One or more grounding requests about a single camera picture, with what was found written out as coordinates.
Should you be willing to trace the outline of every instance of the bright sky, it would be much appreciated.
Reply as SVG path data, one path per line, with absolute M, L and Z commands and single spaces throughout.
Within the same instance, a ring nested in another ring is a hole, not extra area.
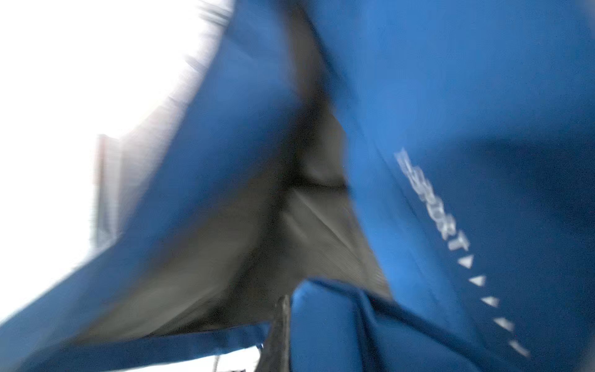
M 242 349 L 220 356 L 216 372 L 241 371 L 254 372 L 260 352 L 256 347 Z M 212 372 L 215 357 L 206 357 L 186 362 L 165 365 L 152 365 L 145 368 L 127 370 L 130 372 Z
M 96 136 L 127 133 L 185 55 L 213 52 L 197 3 L 0 3 L 0 323 L 87 257 Z

